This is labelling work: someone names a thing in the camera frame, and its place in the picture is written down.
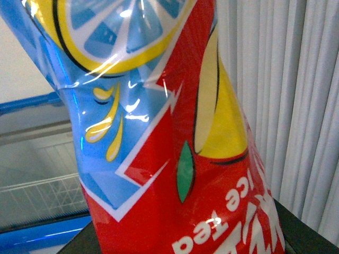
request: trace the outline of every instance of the inflatable bottle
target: inflatable bottle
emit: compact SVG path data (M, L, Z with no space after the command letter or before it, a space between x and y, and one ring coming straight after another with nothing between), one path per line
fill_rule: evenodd
M0 13L68 107L103 253L284 253L214 0L0 0Z

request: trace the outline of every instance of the yellow lemon graphic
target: yellow lemon graphic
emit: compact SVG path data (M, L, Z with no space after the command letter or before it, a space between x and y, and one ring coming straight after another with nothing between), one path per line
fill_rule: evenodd
M79 67L116 75L160 56L196 0L28 0L35 16Z
M218 53L218 29L206 47L198 91L194 149L213 159L232 158L247 148L244 120Z

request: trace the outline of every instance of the white wall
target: white wall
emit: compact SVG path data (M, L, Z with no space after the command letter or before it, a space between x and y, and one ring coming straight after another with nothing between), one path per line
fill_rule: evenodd
M50 92L53 89L0 17L0 103Z

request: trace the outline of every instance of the curtain fold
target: curtain fold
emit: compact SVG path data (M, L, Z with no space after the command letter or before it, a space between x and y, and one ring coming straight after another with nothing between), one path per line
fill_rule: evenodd
M339 0L219 0L220 51L273 196L339 246Z

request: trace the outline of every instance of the green leaf graphic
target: green leaf graphic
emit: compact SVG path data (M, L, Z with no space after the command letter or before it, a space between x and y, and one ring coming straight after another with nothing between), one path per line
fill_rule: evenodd
M177 187L181 203L184 203L190 191L193 178L194 178L194 168L192 153L189 144L187 143L187 141L185 141L184 146L181 150L176 175Z

